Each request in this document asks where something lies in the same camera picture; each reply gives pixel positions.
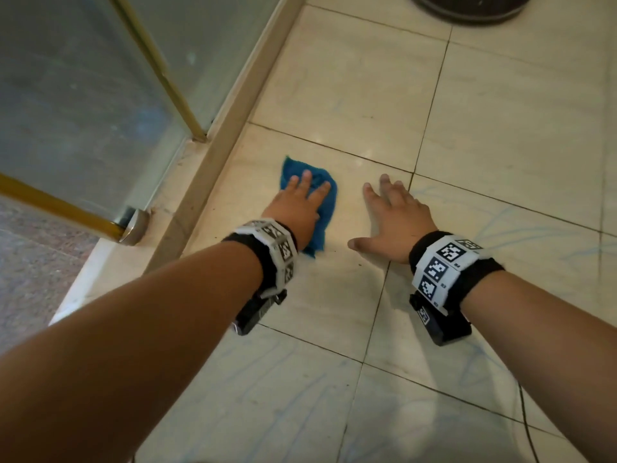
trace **person's right arm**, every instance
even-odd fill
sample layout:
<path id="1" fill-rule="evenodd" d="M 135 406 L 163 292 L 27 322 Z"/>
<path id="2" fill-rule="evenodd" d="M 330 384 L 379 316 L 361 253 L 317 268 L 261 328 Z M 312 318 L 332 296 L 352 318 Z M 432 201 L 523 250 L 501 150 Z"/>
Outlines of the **person's right arm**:
<path id="1" fill-rule="evenodd" d="M 349 247 L 406 263 L 415 243 L 437 227 L 402 183 L 384 175 L 381 186 L 385 198 L 364 189 L 380 233 Z M 587 459 L 615 460 L 617 328 L 504 271 L 482 279 L 461 310 Z"/>

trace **round black base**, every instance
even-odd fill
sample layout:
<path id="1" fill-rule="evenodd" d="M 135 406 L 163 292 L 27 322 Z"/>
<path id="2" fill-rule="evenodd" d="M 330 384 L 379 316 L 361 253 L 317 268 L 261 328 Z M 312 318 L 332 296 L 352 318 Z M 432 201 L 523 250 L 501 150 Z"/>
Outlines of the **round black base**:
<path id="1" fill-rule="evenodd" d="M 414 0 L 421 8 L 459 24 L 497 24 L 519 14 L 529 0 Z"/>

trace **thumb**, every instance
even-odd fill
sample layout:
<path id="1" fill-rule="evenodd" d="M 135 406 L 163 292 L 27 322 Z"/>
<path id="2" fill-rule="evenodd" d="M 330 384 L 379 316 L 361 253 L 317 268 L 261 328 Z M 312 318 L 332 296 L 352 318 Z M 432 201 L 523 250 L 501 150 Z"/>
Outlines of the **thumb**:
<path id="1" fill-rule="evenodd" d="M 347 247 L 361 253 L 376 253 L 375 239 L 371 237 L 358 237 L 347 242 Z"/>

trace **metal bracket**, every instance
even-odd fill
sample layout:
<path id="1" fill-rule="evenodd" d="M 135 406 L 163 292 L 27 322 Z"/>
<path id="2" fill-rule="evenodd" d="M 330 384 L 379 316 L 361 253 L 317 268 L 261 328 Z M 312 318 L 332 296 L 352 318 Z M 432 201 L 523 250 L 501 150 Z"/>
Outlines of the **metal bracket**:
<path id="1" fill-rule="evenodd" d="M 150 214 L 141 209 L 136 209 L 118 242 L 122 245 L 135 245 L 146 233 L 149 223 Z"/>

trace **black cable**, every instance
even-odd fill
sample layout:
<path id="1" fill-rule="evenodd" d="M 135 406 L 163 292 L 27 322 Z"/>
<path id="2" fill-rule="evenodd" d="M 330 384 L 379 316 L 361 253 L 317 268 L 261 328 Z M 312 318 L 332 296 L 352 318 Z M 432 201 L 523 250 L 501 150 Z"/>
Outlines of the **black cable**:
<path id="1" fill-rule="evenodd" d="M 523 395 L 523 388 L 521 387 L 520 382 L 518 382 L 518 393 L 521 396 L 521 411 L 523 412 L 523 424 L 525 426 L 527 440 L 529 440 L 529 446 L 531 447 L 531 451 L 534 454 L 534 459 L 536 460 L 536 463 L 540 463 L 540 460 L 538 459 L 538 454 L 536 453 L 536 447 L 534 447 L 534 442 L 531 439 L 531 432 L 529 432 L 529 424 L 527 424 L 527 412 L 525 411 L 525 396 Z"/>

